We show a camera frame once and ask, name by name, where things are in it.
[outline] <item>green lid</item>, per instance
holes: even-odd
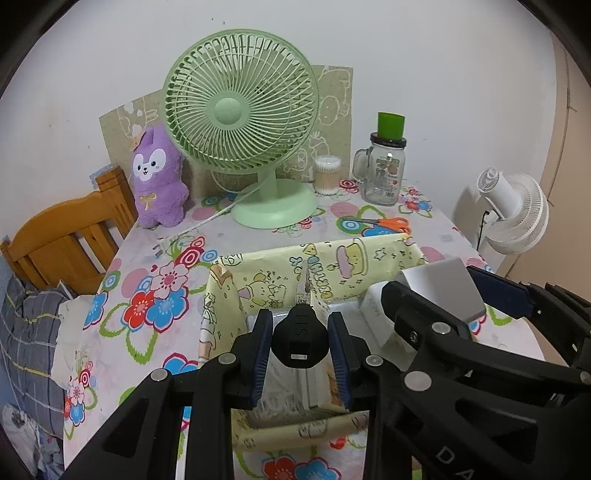
[[[378,113],[378,137],[400,140],[404,133],[404,117],[395,113]]]

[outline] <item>fan stand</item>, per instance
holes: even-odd
[[[278,179],[274,168],[259,172],[258,181],[261,187],[240,200],[251,190],[245,188],[232,208],[232,217],[242,225],[267,229],[290,226],[311,216],[318,207],[316,195],[308,185]]]

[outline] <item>glass mason jar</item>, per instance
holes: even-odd
[[[378,137],[377,132],[369,137],[371,146],[357,150],[353,157],[353,178],[367,202],[394,205],[402,186],[406,139],[386,140]]]

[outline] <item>jar handle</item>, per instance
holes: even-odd
[[[365,182],[365,176],[369,167],[369,154],[371,151],[372,147],[360,148],[353,156],[353,169],[351,173],[358,183]]]

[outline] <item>green desk fan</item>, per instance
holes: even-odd
[[[293,45],[257,30],[225,30],[189,48],[164,84],[164,123],[181,152],[216,172],[258,174],[234,219],[279,228],[317,206],[303,183],[275,169],[307,139],[318,114],[312,67]]]

